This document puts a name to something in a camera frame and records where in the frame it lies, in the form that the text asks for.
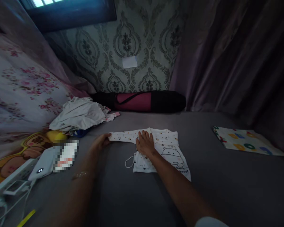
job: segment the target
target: white paper note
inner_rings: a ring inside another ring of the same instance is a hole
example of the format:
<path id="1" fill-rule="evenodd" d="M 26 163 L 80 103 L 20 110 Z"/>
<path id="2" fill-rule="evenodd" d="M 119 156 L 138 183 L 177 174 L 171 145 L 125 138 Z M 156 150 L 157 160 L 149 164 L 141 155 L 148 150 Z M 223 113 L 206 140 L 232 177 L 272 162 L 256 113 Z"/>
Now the white paper note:
<path id="1" fill-rule="evenodd" d="M 122 58 L 122 64 L 123 68 L 137 67 L 138 66 L 137 57 L 132 56 L 127 58 Z"/>

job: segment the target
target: folded clothing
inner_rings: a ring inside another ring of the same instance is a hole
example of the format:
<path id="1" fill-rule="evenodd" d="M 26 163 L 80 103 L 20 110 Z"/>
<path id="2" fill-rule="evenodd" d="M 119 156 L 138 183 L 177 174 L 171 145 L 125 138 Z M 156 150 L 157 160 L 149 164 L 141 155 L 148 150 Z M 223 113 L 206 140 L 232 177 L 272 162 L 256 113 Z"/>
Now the folded clothing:
<path id="1" fill-rule="evenodd" d="M 160 130 L 152 128 L 124 132 L 111 132 L 109 140 L 136 144 L 136 138 L 139 137 L 138 132 L 142 130 L 147 131 L 149 134 L 152 133 L 155 149 L 159 152 L 159 154 L 180 173 L 182 173 L 189 181 L 191 181 L 186 159 L 179 148 L 178 132 L 172 132 L 168 129 Z M 133 172 L 157 172 L 151 161 L 145 155 L 138 152 L 137 149 L 134 156 L 130 158 L 133 158 Z"/>
<path id="2" fill-rule="evenodd" d="M 63 105 L 63 111 L 50 124 L 50 129 L 69 132 L 72 135 L 76 130 L 86 130 L 104 121 L 112 121 L 120 115 L 118 112 L 108 112 L 108 108 L 93 102 L 90 97 L 74 97 Z"/>
<path id="3" fill-rule="evenodd" d="M 264 136 L 253 130 L 213 127 L 214 133 L 227 149 L 254 152 L 258 154 L 284 156 Z"/>

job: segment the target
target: white baby onesie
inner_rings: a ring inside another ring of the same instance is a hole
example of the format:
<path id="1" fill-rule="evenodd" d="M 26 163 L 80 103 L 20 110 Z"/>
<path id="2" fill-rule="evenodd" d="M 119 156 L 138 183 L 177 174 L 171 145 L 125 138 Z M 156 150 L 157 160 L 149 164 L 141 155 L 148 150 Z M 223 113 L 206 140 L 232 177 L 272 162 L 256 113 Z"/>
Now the white baby onesie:
<path id="1" fill-rule="evenodd" d="M 178 132 L 172 132 L 168 129 L 159 130 L 152 128 L 124 132 L 111 132 L 109 140 L 136 144 L 136 138 L 139 138 L 138 132 L 142 132 L 142 130 L 147 131 L 149 134 L 152 133 L 155 149 L 159 152 L 159 154 L 179 172 L 181 172 L 189 181 L 191 181 L 186 159 L 179 148 Z M 140 154 L 138 150 L 132 157 L 133 172 L 156 172 L 151 161 L 145 155 Z"/>

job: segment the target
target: yellow pencil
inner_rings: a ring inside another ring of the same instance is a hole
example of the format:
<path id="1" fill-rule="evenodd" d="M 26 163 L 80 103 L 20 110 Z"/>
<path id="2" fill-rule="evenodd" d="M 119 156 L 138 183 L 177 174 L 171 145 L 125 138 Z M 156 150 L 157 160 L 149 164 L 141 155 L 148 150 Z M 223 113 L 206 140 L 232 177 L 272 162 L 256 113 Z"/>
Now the yellow pencil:
<path id="1" fill-rule="evenodd" d="M 36 213 L 35 210 L 32 210 L 20 223 L 17 225 L 17 227 L 22 227 L 30 218 L 31 216 Z"/>

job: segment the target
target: yoga mat bag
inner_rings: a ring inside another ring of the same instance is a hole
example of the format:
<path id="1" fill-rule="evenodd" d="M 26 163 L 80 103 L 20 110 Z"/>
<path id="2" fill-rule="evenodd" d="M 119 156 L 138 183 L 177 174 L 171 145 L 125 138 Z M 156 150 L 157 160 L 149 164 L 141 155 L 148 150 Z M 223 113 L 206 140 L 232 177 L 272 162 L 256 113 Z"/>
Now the yoga mat bag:
<path id="1" fill-rule="evenodd" d="M 174 113 L 186 106 L 186 98 L 175 91 L 148 91 L 138 93 L 104 93 L 91 95 L 94 102 L 111 110 Z"/>

